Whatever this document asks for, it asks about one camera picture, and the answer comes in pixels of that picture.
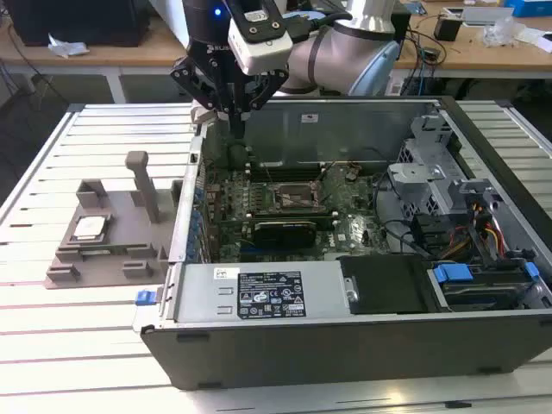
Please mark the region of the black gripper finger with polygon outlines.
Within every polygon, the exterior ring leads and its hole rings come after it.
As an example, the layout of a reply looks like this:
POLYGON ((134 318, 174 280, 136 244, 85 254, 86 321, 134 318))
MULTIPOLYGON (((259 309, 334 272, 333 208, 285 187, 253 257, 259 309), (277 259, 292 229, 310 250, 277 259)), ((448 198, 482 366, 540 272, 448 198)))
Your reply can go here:
POLYGON ((171 77, 204 108, 221 114, 229 125, 230 135, 239 139, 240 114, 226 77, 227 66, 219 56, 198 60, 186 56, 175 64, 171 77))
POLYGON ((252 111, 260 110, 289 77, 286 69, 275 69, 258 75, 240 74, 238 78, 238 138, 245 135, 245 121, 252 111))

